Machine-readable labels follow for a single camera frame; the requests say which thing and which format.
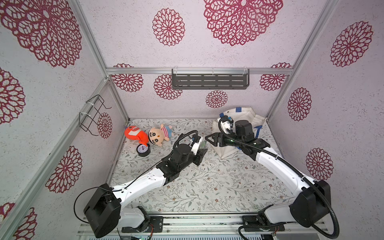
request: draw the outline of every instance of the red flower pattern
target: red flower pattern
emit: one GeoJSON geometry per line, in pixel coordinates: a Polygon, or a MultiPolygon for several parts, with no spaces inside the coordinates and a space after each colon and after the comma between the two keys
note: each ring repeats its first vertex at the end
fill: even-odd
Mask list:
{"type": "Polygon", "coordinates": [[[172,76],[169,74],[163,74],[156,78],[153,87],[157,95],[164,99],[178,98],[183,90],[176,90],[172,88],[172,76]]]}
{"type": "MultiPolygon", "coordinates": [[[[272,65],[271,68],[290,68],[289,63],[278,63],[272,65]]],[[[263,74],[260,78],[260,86],[268,91],[279,89],[283,84],[287,75],[284,74],[263,74]]]]}
{"type": "Polygon", "coordinates": [[[0,68],[0,125],[18,118],[25,106],[25,95],[19,81],[0,68]]]}
{"type": "Polygon", "coordinates": [[[0,223],[5,219],[14,205],[15,203],[13,202],[7,202],[6,204],[0,206],[0,223]]]}
{"type": "Polygon", "coordinates": [[[37,226],[36,221],[37,214],[35,208],[29,209],[28,215],[24,217],[21,225],[17,228],[13,235],[13,240],[30,240],[35,235],[35,229],[37,226]]]}
{"type": "Polygon", "coordinates": [[[79,179],[83,167],[82,161],[79,150],[70,146],[45,186],[50,192],[68,191],[79,179]]]}
{"type": "Polygon", "coordinates": [[[348,26],[337,36],[331,48],[331,61],[338,67],[345,67],[363,56],[372,41],[372,26],[360,21],[348,26]]]}
{"type": "Polygon", "coordinates": [[[293,91],[288,101],[289,116],[295,121],[303,120],[311,109],[311,95],[305,88],[293,91]]]}
{"type": "Polygon", "coordinates": [[[221,43],[244,45],[265,33],[283,0],[204,0],[207,28],[221,43]]]}
{"type": "Polygon", "coordinates": [[[207,97],[205,98],[206,104],[211,108],[222,107],[224,106],[224,104],[227,103],[227,100],[228,100],[227,94],[221,90],[214,90],[208,93],[207,97]]]}
{"type": "Polygon", "coordinates": [[[152,24],[156,38],[166,46],[174,46],[184,37],[183,18],[173,9],[163,8],[158,11],[152,24]]]}
{"type": "MultiPolygon", "coordinates": [[[[129,64],[119,63],[115,68],[133,68],[129,64]]],[[[114,74],[111,75],[113,82],[127,92],[136,92],[143,87],[143,78],[141,74],[114,74]]]]}
{"type": "Polygon", "coordinates": [[[333,173],[331,157],[321,148],[309,151],[305,161],[310,174],[318,180],[326,180],[333,173]]]}
{"type": "Polygon", "coordinates": [[[38,60],[66,68],[80,57],[80,29],[66,0],[0,0],[0,16],[38,60]]]}
{"type": "Polygon", "coordinates": [[[100,114],[97,120],[97,130],[102,138],[107,138],[112,133],[112,119],[108,113],[100,114]]]}

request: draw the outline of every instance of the robotic arm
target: robotic arm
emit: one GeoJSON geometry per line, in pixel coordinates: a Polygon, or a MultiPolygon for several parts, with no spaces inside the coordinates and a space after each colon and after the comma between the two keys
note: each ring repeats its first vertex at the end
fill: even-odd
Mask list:
{"type": "MultiPolygon", "coordinates": [[[[338,237],[339,226],[330,204],[331,191],[324,180],[315,181],[308,177],[278,156],[263,139],[255,139],[252,125],[248,121],[237,121],[236,133],[233,133],[230,127],[233,121],[226,116],[221,117],[218,124],[220,132],[206,136],[206,141],[216,147],[239,147],[246,155],[267,167],[281,179],[296,197],[291,204],[270,205],[259,211],[251,228],[268,229],[287,222],[298,222],[304,227],[312,226],[328,238],[338,237]],[[315,225],[315,222],[328,213],[334,223],[333,234],[325,233],[315,225]]],[[[194,163],[199,166],[206,152],[205,141],[194,130],[182,134],[175,142],[172,152],[146,175],[142,174],[137,179],[121,185],[109,187],[108,184],[103,184],[98,187],[84,209],[95,236],[103,237],[115,227],[132,227],[139,232],[144,231],[150,220],[144,208],[138,206],[130,209],[125,206],[140,195],[175,180],[189,164],[194,163]],[[179,144],[180,140],[192,133],[195,134],[190,145],[179,144]]]]}
{"type": "Polygon", "coordinates": [[[331,207],[331,189],[328,183],[324,180],[315,181],[303,174],[281,158],[263,139],[255,139],[252,125],[248,121],[236,121],[235,133],[232,132],[231,126],[233,126],[232,119],[223,116],[218,121],[220,132],[206,136],[205,139],[215,147],[218,145],[220,147],[239,147],[246,155],[267,167],[282,180],[296,197],[292,204],[270,205],[259,211],[255,225],[260,228],[268,228],[287,222],[298,222],[304,227],[312,226],[328,238],[337,238],[339,224],[331,207]],[[328,234],[315,225],[328,213],[330,213],[334,225],[333,234],[328,234]]]}
{"type": "Polygon", "coordinates": [[[95,237],[101,238],[115,227],[132,227],[139,232],[144,231],[150,220],[144,208],[125,207],[144,193],[172,182],[191,163],[199,166],[206,152],[205,141],[194,130],[182,134],[175,142],[172,152],[161,159],[147,174],[121,185],[109,187],[108,184],[103,184],[98,187],[84,208],[84,214],[95,237]],[[195,134],[190,146],[179,144],[180,140],[192,133],[195,134]]]}

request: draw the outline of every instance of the floral tablecloth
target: floral tablecloth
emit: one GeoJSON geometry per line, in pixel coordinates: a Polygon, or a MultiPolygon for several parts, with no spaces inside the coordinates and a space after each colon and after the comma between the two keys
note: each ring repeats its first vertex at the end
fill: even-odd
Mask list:
{"type": "MultiPolygon", "coordinates": [[[[151,153],[139,157],[137,141],[126,139],[112,178],[112,185],[136,178],[140,173],[171,152],[181,133],[196,129],[199,135],[209,135],[212,119],[134,119],[131,125],[145,132],[161,123],[172,125],[175,136],[162,147],[151,145],[151,153]]],[[[277,152],[276,142],[266,122],[259,137],[271,144],[277,152]]],[[[149,212],[252,212],[266,205],[290,201],[292,194],[267,168],[253,161],[241,151],[219,159],[216,152],[208,152],[200,166],[191,164],[179,178],[161,188],[135,199],[128,207],[143,206],[149,212]]]]}

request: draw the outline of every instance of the black cable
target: black cable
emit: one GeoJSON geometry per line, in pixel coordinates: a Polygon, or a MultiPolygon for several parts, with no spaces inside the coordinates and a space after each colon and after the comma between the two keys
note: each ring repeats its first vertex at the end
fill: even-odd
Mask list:
{"type": "Polygon", "coordinates": [[[102,188],[102,187],[91,187],[91,188],[88,188],[87,190],[82,191],[82,192],[77,196],[77,198],[75,199],[75,201],[74,201],[74,203],[73,203],[73,213],[74,213],[74,215],[77,217],[77,219],[79,219],[79,220],[82,221],[82,222],[88,223],[88,224],[89,224],[89,222],[86,222],[86,221],[80,219],[80,218],[77,216],[77,214],[76,214],[76,210],[75,210],[75,206],[76,206],[76,201],[77,201],[77,199],[80,197],[81,194],[83,194],[83,193],[85,193],[86,191],[89,191],[89,190],[91,190],[91,189],[95,189],[95,188],[100,188],[100,189],[102,189],[102,190],[104,190],[104,191],[107,191],[107,192],[118,192],[118,191],[121,191],[121,189],[119,189],[119,190],[107,190],[107,189],[104,189],[104,188],[102,188]]]}
{"type": "Polygon", "coordinates": [[[118,234],[119,234],[119,237],[120,237],[120,240],[122,240],[121,236],[120,236],[120,233],[119,233],[119,228],[116,228],[118,230],[118,234]]]}
{"type": "Polygon", "coordinates": [[[329,234],[329,233],[326,233],[324,232],[323,230],[321,230],[319,227],[317,227],[315,224],[312,224],[312,227],[314,229],[316,229],[319,233],[323,234],[324,236],[326,236],[327,238],[331,238],[331,239],[336,239],[338,236],[339,236],[339,233],[340,233],[340,228],[339,228],[339,222],[337,220],[337,217],[336,217],[336,214],[333,210],[333,208],[331,207],[330,203],[328,202],[328,200],[325,198],[325,196],[320,192],[319,189],[317,189],[317,187],[315,187],[315,185],[313,185],[313,183],[311,181],[309,181],[307,178],[304,177],[304,175],[299,171],[297,170],[295,167],[293,167],[290,163],[288,163],[287,161],[285,161],[283,158],[281,158],[280,156],[272,153],[272,152],[269,152],[267,150],[264,150],[262,148],[258,148],[254,145],[251,145],[251,144],[248,144],[246,142],[241,142],[241,141],[238,141],[236,139],[233,139],[231,138],[230,136],[228,136],[222,129],[221,127],[221,123],[223,120],[226,120],[226,121],[229,121],[228,118],[221,118],[218,122],[218,128],[220,129],[220,132],[226,137],[228,138],[229,140],[233,141],[233,142],[237,142],[237,143],[240,143],[242,145],[245,145],[245,146],[248,146],[248,147],[252,147],[254,149],[257,149],[261,152],[264,152],[266,154],[269,154],[277,159],[279,159],[279,161],[281,161],[282,163],[284,163],[285,165],[287,165],[292,171],[294,171],[305,183],[307,183],[310,188],[312,188],[312,190],[316,193],[316,195],[320,198],[320,200],[323,202],[323,204],[325,205],[325,207],[328,209],[328,212],[329,212],[329,215],[331,216],[332,218],[332,222],[333,222],[333,233],[332,234],[329,234]]]}
{"type": "Polygon", "coordinates": [[[128,184],[128,186],[126,186],[124,189],[127,189],[127,187],[131,186],[132,183],[134,183],[139,177],[141,177],[144,173],[148,172],[149,170],[151,170],[154,166],[156,166],[159,162],[155,163],[152,167],[148,168],[145,172],[143,172],[142,174],[140,174],[135,180],[133,180],[130,184],[128,184]]]}
{"type": "Polygon", "coordinates": [[[190,132],[187,132],[186,134],[181,134],[180,137],[176,140],[176,142],[173,144],[173,150],[176,148],[176,146],[179,144],[179,142],[184,139],[186,136],[192,134],[192,133],[196,133],[196,135],[199,134],[199,132],[197,130],[192,130],[190,132]]]}
{"type": "Polygon", "coordinates": [[[244,240],[248,240],[248,238],[246,238],[242,233],[241,233],[241,230],[244,229],[244,228],[271,228],[271,227],[275,227],[275,226],[279,226],[279,225],[282,225],[282,224],[286,224],[286,223],[293,223],[293,222],[278,222],[278,223],[274,223],[274,224],[271,224],[271,225],[267,225],[267,226],[240,226],[238,228],[238,232],[240,234],[240,236],[244,239],[244,240]]]}

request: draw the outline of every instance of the black alarm clock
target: black alarm clock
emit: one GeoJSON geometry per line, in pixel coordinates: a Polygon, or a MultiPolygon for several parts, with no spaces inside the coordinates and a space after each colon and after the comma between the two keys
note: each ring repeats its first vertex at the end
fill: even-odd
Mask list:
{"type": "Polygon", "coordinates": [[[144,144],[139,144],[136,148],[136,152],[139,155],[139,157],[146,157],[148,154],[151,153],[151,149],[149,148],[149,143],[147,143],[147,146],[144,144]]]}

